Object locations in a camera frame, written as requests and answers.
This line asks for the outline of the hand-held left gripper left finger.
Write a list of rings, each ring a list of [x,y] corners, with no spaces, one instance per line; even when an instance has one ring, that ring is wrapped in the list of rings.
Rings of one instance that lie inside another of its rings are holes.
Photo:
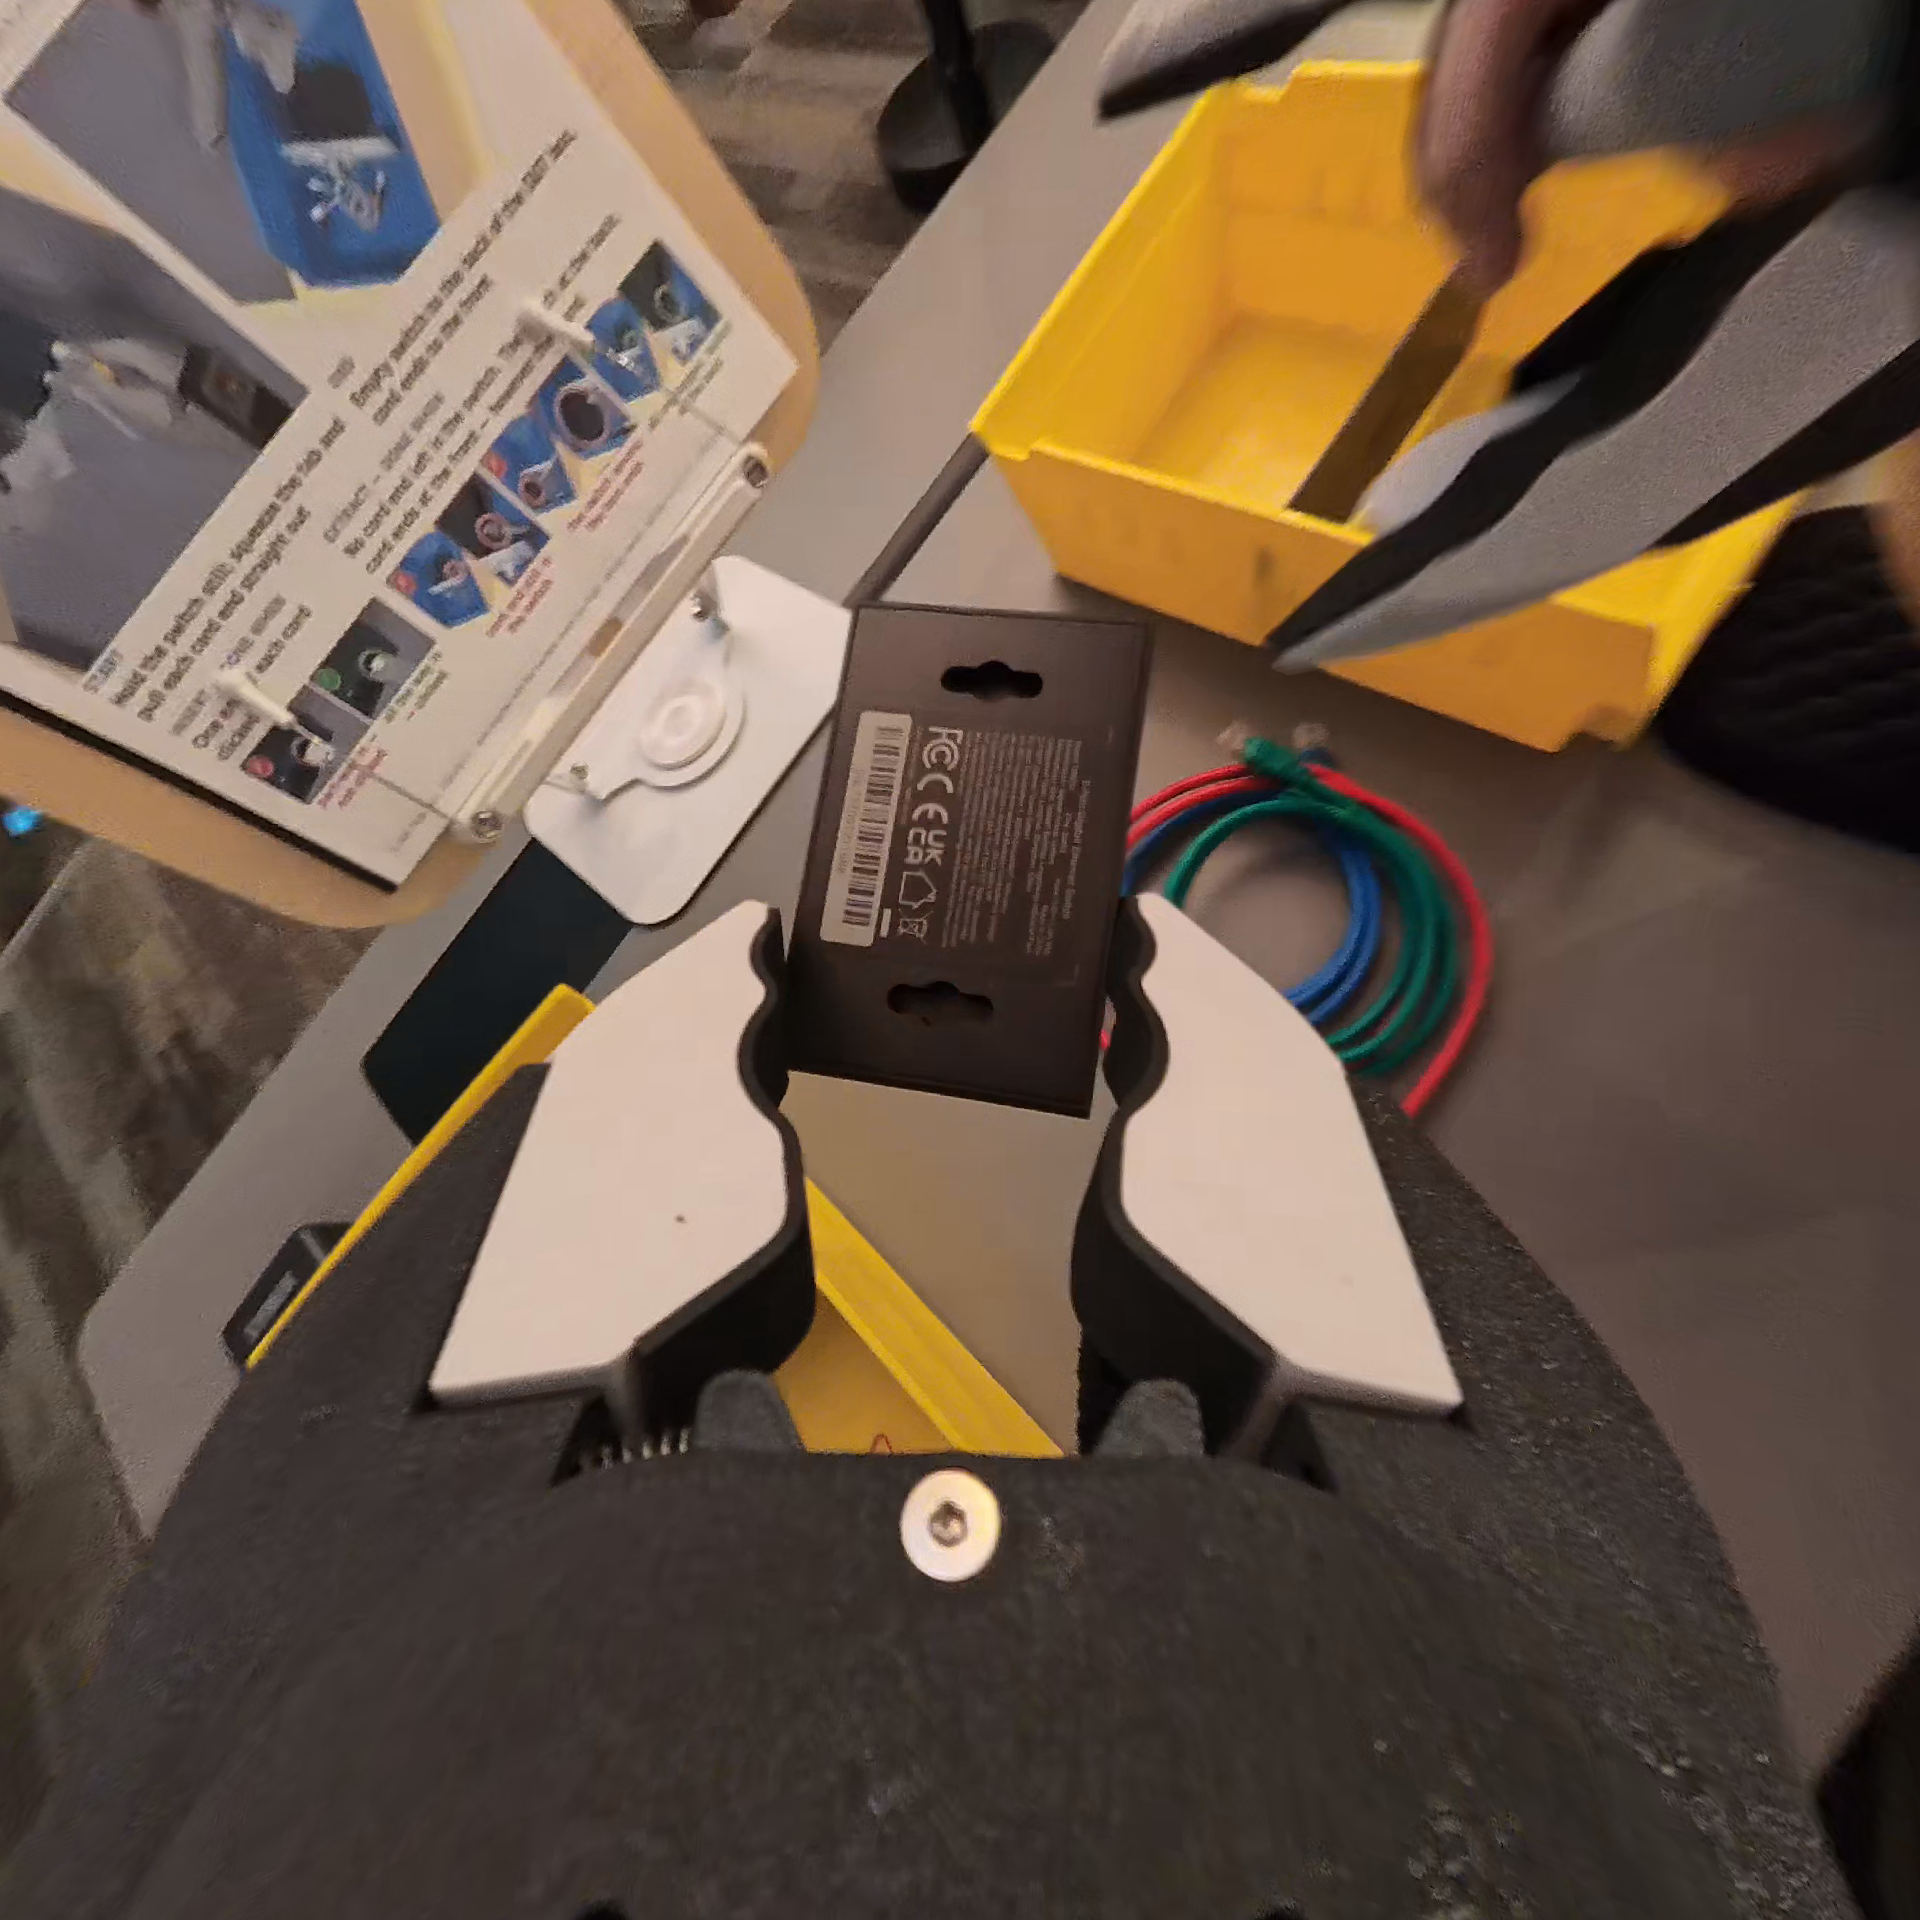
[[[816,1313],[789,1090],[784,928],[744,902],[624,980],[551,1056],[426,1377],[435,1411],[599,1400],[631,1453],[696,1445]]]

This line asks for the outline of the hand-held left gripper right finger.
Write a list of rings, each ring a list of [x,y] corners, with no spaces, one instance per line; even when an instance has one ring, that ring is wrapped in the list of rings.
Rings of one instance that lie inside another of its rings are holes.
[[[1124,897],[1104,1059],[1113,1118],[1067,1297],[1124,1383],[1178,1383],[1216,1455],[1296,1403],[1463,1411],[1359,1097],[1321,1033],[1166,897]]]

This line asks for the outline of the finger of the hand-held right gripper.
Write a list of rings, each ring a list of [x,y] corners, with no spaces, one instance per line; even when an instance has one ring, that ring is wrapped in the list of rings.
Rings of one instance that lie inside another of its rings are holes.
[[[1104,125],[1247,77],[1345,2],[1138,2],[1098,72]],[[1731,147],[1901,106],[1916,2],[1604,2],[1547,55],[1546,153]]]
[[[1916,431],[1916,196],[1805,193],[1638,255],[1506,397],[1376,484],[1282,669],[1418,647],[1689,545]]]

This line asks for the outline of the yellow plastic bin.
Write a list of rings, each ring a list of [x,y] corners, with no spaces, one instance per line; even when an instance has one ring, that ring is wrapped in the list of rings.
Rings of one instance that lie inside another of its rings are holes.
[[[435,1131],[411,1146],[393,1175],[349,1222],[325,1270],[301,1289],[285,1321],[373,1232],[373,1226],[420,1183],[430,1160],[471,1118],[522,1067],[549,1056],[590,1015],[590,999],[555,986],[500,1056],[467,1085]],[[923,1307],[881,1261],[851,1215],[808,1184],[816,1309],[804,1345],[778,1369],[789,1411],[814,1453],[984,1453],[1057,1455],[1062,1445],[991,1376],[984,1363]]]
[[[1451,276],[1414,97],[1409,58],[1313,58],[1187,110],[974,418],[1057,575],[1259,647],[1363,553],[1295,496]],[[1628,744],[1800,506],[1336,674],[1547,754]]]

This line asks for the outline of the black ethernet switch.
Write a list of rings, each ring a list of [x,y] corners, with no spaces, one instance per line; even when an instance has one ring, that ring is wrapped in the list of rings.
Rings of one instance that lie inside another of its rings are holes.
[[[1089,1118],[1152,630],[864,605],[784,945],[794,1072]]]

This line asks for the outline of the person's right hand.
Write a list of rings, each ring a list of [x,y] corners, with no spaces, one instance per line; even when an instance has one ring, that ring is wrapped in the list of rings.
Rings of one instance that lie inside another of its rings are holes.
[[[1660,143],[1727,213],[1860,189],[1916,309],[1916,206],[1866,189],[1916,110],[1916,2],[1451,2],[1427,53],[1414,181],[1481,291],[1521,262],[1521,198],[1555,158],[1555,91],[1592,44],[1631,100],[1596,128]]]

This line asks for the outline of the black oval pad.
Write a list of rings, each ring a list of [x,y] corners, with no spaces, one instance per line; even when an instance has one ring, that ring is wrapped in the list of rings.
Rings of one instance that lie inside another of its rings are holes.
[[[1916,628],[1866,506],[1791,521],[1653,737],[1745,800],[1916,854]]]

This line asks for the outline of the black flat mat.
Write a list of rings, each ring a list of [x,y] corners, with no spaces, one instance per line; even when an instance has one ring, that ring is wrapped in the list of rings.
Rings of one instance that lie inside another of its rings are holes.
[[[525,842],[362,1056],[387,1118],[422,1144],[544,999],[587,988],[626,934],[587,881]]]

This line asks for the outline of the black floor lamp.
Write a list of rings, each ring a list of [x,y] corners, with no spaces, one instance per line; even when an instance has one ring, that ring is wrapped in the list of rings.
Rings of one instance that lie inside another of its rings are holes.
[[[1049,61],[1052,32],[1026,16],[974,18],[968,2],[919,2],[929,55],[892,87],[877,153],[897,202],[929,214]]]

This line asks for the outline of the black power bank with display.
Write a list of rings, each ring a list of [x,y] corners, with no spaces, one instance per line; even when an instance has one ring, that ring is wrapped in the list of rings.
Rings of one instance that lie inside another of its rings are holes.
[[[285,1245],[277,1245],[274,1257],[260,1270],[253,1287],[221,1321],[221,1350],[236,1370],[253,1365],[274,1325],[297,1302],[301,1289],[341,1248],[348,1232],[348,1222],[307,1222],[293,1227]]]

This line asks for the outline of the instruction poster on wooden board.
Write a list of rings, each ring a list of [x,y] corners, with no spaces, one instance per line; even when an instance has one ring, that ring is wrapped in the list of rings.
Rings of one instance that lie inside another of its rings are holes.
[[[611,2],[3,2],[3,795],[443,902],[804,445],[790,262]]]

